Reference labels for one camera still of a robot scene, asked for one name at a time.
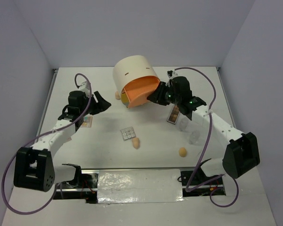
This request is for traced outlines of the orange top drawer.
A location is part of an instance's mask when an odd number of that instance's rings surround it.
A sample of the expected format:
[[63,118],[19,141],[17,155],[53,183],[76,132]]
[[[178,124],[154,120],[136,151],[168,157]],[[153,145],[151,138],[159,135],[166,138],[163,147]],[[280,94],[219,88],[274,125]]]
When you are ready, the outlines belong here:
[[147,97],[155,91],[159,83],[160,79],[156,76],[145,76],[129,82],[120,94],[122,103],[127,108],[147,103]]

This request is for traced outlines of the beige gourd makeup sponge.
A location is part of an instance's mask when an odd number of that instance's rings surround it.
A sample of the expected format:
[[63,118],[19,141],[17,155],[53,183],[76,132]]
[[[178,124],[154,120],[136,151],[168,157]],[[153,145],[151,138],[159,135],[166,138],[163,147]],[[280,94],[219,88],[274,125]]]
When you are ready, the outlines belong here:
[[133,144],[133,147],[135,149],[139,149],[140,148],[140,140],[138,137],[135,137],[132,139],[132,144]]

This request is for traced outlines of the orange egg makeup sponge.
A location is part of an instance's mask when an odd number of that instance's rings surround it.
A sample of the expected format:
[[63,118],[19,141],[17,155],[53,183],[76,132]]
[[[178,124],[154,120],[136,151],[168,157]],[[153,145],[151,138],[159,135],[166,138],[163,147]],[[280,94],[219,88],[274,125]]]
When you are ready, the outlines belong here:
[[179,155],[181,156],[181,157],[186,157],[187,156],[187,150],[184,148],[184,147],[181,147],[180,149],[179,149]]

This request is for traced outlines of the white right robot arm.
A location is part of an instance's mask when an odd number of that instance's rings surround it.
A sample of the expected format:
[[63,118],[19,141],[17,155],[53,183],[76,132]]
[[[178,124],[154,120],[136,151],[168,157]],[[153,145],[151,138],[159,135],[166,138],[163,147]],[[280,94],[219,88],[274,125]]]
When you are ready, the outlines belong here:
[[222,174],[237,179],[260,164],[256,136],[251,132],[243,133],[213,113],[204,100],[192,94],[185,77],[175,77],[168,83],[161,82],[147,99],[159,105],[176,105],[189,120],[208,127],[209,134],[215,135],[224,148],[222,158],[200,163],[201,169],[195,174],[200,184],[206,184],[212,176]]

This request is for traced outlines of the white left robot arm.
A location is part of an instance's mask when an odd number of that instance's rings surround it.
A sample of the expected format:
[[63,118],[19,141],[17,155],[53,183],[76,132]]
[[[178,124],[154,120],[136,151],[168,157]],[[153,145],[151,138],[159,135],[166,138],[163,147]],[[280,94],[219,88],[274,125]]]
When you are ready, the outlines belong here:
[[22,147],[17,151],[14,186],[43,192],[60,182],[79,187],[83,183],[81,167],[71,163],[54,165],[53,157],[79,130],[84,116],[99,114],[110,107],[111,103],[97,91],[91,96],[83,91],[70,92],[68,104],[63,108],[53,130],[30,147]]

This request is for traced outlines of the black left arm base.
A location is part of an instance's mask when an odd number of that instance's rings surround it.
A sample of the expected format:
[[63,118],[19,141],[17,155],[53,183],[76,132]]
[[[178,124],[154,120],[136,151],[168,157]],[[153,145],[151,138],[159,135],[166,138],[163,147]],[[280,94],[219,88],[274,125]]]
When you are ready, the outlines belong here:
[[57,182],[54,200],[84,200],[97,204],[98,173],[83,173],[75,164],[62,164],[55,168]]

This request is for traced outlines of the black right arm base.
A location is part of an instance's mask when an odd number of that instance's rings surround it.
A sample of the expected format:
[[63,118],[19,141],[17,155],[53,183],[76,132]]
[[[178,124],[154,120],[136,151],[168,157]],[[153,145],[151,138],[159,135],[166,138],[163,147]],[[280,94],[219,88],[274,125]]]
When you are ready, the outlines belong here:
[[[180,182],[182,184],[182,186],[186,186],[191,175],[193,173],[193,170],[184,170],[184,171],[181,171],[181,175],[180,177],[177,178],[177,181]],[[199,169],[192,182],[191,182],[191,186],[196,186],[198,184],[201,184],[203,182],[206,182],[212,178],[214,178],[215,176],[212,176],[212,177],[207,177],[205,176],[205,174]],[[209,185],[209,186],[218,186],[218,185],[222,185],[223,184],[223,180],[222,178],[218,178],[214,181],[210,181],[210,182],[207,182],[205,185]]]

